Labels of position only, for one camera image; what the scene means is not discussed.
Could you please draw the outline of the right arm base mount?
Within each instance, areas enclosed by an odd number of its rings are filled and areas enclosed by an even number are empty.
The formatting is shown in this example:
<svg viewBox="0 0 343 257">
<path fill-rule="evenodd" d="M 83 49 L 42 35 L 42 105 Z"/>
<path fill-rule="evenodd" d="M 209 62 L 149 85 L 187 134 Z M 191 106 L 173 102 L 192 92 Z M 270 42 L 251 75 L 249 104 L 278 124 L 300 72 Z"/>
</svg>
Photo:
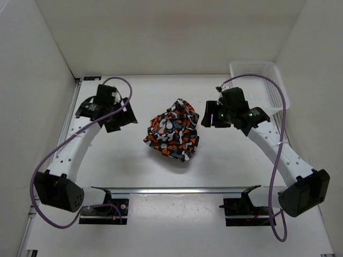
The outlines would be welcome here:
<svg viewBox="0 0 343 257">
<path fill-rule="evenodd" d="M 219 206 L 224 210 L 226 226 L 271 226 L 275 218 L 269 220 L 267 204 L 258 206 L 252 203 L 249 194 L 262 189 L 261 185 L 251 186 L 241 192 L 239 198 L 224 198 Z"/>
</svg>

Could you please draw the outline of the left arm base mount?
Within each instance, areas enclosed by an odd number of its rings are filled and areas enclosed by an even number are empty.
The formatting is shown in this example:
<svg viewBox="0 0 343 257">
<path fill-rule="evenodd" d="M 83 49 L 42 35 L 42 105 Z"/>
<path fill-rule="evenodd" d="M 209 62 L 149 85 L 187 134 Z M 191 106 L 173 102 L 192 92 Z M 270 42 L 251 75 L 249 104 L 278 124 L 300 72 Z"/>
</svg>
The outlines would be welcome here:
<svg viewBox="0 0 343 257">
<path fill-rule="evenodd" d="M 85 209 L 79 216 L 79 224 L 87 225 L 127 225 L 129 198 L 107 193 L 104 204 L 111 206 Z"/>
</svg>

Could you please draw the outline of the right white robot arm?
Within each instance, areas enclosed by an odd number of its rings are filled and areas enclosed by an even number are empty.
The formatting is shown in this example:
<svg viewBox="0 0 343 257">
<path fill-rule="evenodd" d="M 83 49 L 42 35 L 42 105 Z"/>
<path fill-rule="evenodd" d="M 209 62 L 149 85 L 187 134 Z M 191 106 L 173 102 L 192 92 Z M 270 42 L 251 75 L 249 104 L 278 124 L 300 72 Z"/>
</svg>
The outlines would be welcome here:
<svg viewBox="0 0 343 257">
<path fill-rule="evenodd" d="M 207 101 L 201 125 L 216 128 L 235 127 L 253 141 L 277 165 L 287 188 L 278 194 L 278 203 L 286 214 L 297 217 L 322 203 L 326 197 L 330 175 L 315 170 L 302 160 L 287 143 L 280 141 L 268 114 L 260 107 L 250 108 L 243 90 L 217 87 L 217 101 Z"/>
</svg>

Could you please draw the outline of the orange camouflage shorts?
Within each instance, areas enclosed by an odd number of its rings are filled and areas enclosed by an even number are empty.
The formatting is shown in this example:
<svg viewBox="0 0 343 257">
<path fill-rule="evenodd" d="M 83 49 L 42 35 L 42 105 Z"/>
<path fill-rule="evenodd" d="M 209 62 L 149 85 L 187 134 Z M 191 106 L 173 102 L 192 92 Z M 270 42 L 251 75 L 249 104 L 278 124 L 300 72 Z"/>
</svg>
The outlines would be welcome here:
<svg viewBox="0 0 343 257">
<path fill-rule="evenodd" d="M 165 112 L 155 116 L 143 142 L 163 156 L 189 161 L 199 144 L 199 114 L 184 99 L 177 99 Z"/>
</svg>

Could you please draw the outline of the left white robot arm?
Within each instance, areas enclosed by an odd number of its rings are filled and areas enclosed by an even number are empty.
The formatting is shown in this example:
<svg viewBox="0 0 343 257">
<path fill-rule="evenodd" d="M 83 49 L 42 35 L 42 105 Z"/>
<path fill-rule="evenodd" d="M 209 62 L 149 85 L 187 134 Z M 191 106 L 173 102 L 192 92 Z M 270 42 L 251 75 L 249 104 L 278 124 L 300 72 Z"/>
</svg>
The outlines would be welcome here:
<svg viewBox="0 0 343 257">
<path fill-rule="evenodd" d="M 116 87 L 99 84 L 96 95 L 84 100 L 75 113 L 69 141 L 58 151 L 46 171 L 38 172 L 34 187 L 44 205 L 75 213 L 94 206 L 100 214 L 111 211 L 113 202 L 105 189 L 76 184 L 80 165 L 95 136 L 104 127 L 108 133 L 136 123 L 129 99 Z"/>
</svg>

